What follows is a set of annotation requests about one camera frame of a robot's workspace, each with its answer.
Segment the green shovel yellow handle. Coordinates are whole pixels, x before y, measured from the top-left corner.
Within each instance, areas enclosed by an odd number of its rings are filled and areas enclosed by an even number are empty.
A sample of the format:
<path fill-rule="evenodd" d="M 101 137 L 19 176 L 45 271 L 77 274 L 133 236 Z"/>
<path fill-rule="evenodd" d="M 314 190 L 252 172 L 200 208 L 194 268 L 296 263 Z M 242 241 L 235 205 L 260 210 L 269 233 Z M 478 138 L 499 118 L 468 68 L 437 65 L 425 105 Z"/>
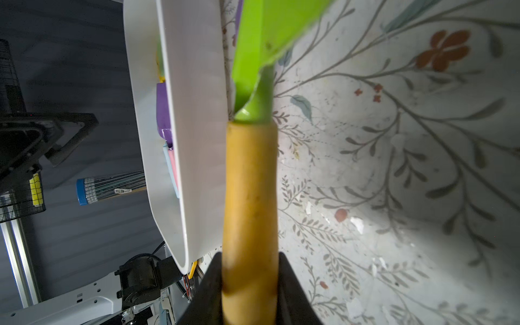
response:
<path fill-rule="evenodd" d="M 232 68 L 233 119 L 226 130 L 225 324 L 276 322 L 280 257 L 274 66 L 329 5 L 329 1 L 242 4 Z"/>

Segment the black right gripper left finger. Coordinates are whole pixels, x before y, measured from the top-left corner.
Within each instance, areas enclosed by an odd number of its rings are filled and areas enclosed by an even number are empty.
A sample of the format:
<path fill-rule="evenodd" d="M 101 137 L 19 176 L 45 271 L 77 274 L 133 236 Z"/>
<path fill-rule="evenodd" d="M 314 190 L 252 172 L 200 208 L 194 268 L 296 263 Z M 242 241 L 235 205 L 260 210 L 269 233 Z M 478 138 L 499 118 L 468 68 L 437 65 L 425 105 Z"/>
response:
<path fill-rule="evenodd" d="M 217 253 L 199 289 L 176 324 L 223 324 L 222 253 Z"/>

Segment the white plastic storage box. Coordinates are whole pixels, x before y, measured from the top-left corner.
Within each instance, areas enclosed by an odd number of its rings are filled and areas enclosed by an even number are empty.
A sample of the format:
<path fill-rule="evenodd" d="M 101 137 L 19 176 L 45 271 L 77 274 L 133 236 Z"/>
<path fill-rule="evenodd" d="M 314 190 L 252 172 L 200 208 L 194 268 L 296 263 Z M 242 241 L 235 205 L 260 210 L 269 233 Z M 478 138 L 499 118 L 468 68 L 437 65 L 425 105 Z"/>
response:
<path fill-rule="evenodd" d="M 178 268 L 222 244 L 228 99 L 218 1 L 125 1 L 125 44 L 153 218 Z M 164 62 L 178 182 L 156 122 Z"/>

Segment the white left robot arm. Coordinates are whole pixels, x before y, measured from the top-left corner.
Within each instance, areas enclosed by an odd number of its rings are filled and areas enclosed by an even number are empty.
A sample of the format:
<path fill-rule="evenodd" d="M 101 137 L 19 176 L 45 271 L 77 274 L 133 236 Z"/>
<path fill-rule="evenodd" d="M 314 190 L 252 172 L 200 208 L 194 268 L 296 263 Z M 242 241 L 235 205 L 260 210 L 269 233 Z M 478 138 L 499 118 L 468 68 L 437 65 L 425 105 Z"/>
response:
<path fill-rule="evenodd" d="M 172 257 L 132 257 L 82 288 L 1 316 L 2 324 L 167 324 L 183 278 Z"/>

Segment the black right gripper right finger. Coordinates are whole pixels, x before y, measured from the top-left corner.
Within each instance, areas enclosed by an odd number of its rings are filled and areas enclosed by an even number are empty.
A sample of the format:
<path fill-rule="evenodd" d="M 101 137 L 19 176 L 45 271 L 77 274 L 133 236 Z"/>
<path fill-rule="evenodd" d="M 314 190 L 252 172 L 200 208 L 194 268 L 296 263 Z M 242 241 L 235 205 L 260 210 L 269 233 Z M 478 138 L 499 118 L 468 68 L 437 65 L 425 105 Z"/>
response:
<path fill-rule="evenodd" d="M 322 324 L 282 252 L 279 253 L 277 324 Z"/>

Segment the purple shovel pink handle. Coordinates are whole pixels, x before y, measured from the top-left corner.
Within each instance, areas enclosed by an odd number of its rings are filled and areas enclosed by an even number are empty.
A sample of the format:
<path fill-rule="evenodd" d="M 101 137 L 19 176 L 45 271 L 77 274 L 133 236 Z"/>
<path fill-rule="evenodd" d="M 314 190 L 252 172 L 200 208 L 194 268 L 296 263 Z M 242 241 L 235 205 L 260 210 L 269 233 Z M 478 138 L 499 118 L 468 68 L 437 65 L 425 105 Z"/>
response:
<path fill-rule="evenodd" d="M 239 34 L 239 28 L 241 23 L 241 17 L 242 17 L 242 10 L 243 10 L 244 0 L 238 0 L 238 4 L 236 7 L 236 12 L 234 16 L 234 24 L 235 24 L 235 34 L 232 37 L 232 45 L 236 47 L 236 42 L 238 40 L 238 34 Z"/>

